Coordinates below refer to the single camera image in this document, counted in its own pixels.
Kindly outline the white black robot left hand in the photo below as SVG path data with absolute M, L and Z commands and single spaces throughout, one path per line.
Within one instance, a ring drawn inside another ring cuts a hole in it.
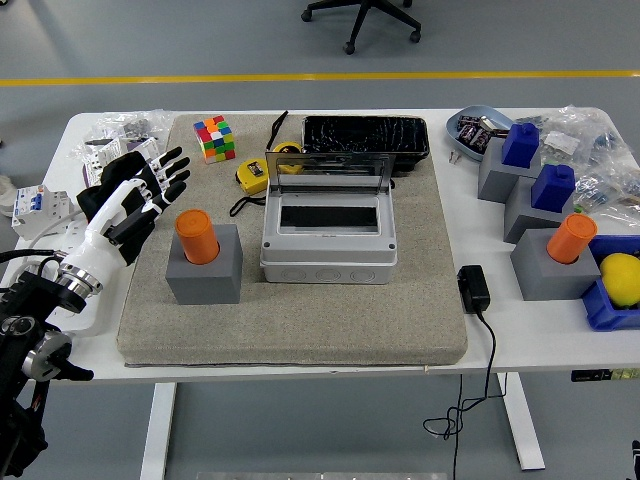
M 77 196 L 88 225 L 82 244 L 61 263 L 61 279 L 95 293 L 131 265 L 157 219 L 186 189 L 189 162 L 175 147 L 150 161 L 133 151 L 109 163 L 100 183 Z

